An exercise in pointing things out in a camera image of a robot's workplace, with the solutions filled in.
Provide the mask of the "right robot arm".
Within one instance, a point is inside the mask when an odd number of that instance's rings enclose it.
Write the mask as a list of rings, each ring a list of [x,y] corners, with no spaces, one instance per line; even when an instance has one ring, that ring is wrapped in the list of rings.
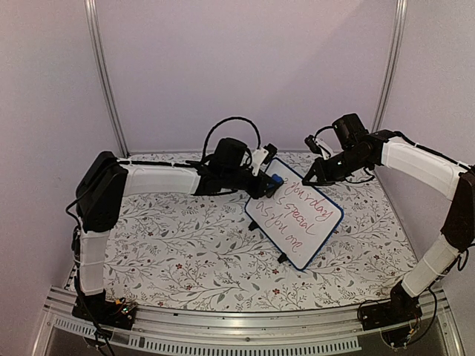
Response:
[[[400,323],[418,303],[421,293],[444,278],[474,244],[474,166],[451,159],[401,131],[369,131],[357,114],[346,114],[308,135],[305,145],[316,158],[303,184],[334,185],[356,171],[383,168],[406,176],[429,195],[416,201],[422,212],[403,216],[418,225],[426,251],[392,288],[384,317]]]

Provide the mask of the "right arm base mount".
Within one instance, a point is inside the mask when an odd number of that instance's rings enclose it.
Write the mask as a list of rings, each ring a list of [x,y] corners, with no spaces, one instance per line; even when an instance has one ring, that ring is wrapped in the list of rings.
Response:
[[[357,318],[365,331],[405,323],[421,316],[419,297],[411,297],[401,283],[391,289],[388,300],[365,301],[357,311]]]

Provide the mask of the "small blue-framed whiteboard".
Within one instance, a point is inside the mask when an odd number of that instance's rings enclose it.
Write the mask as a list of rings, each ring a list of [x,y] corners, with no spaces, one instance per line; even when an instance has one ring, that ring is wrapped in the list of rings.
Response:
[[[344,218],[343,209],[274,158],[265,172],[283,180],[272,197],[249,199],[244,211],[299,271],[306,269]]]

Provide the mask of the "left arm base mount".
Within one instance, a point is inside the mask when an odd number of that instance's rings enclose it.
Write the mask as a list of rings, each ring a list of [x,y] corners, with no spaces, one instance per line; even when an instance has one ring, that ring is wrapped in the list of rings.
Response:
[[[137,313],[137,303],[127,301],[124,297],[110,301],[105,297],[105,290],[90,296],[78,292],[72,315],[99,325],[131,330]]]

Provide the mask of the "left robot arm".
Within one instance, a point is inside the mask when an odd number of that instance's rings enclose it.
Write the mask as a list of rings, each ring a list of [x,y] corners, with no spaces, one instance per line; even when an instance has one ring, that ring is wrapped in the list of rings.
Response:
[[[103,151],[94,160],[76,189],[72,207],[78,226],[72,249],[77,267],[75,289],[83,297],[80,304],[95,322],[110,316],[103,294],[105,249],[117,224],[124,197],[135,194],[179,193],[213,197],[244,191],[252,199],[271,197],[282,180],[262,171],[278,152],[268,144],[251,152],[243,142],[224,138],[214,153],[199,161],[184,163],[121,160]]]

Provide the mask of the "blue whiteboard eraser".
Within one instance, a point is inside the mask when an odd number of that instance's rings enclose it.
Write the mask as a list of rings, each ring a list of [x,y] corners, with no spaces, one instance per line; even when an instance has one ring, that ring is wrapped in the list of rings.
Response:
[[[271,186],[274,189],[279,189],[284,183],[284,179],[277,174],[273,174],[271,178],[272,178]]]

